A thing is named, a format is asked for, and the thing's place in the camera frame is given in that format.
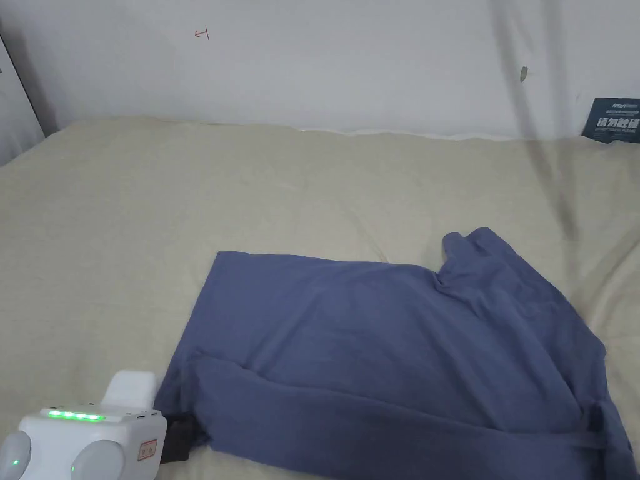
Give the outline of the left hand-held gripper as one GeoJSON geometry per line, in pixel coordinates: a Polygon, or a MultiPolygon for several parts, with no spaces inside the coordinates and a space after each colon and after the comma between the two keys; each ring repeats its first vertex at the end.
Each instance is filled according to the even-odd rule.
{"type": "Polygon", "coordinates": [[[190,414],[154,409],[151,372],[117,372],[97,403],[45,407],[1,446],[2,479],[156,479],[194,444],[190,414]]]}

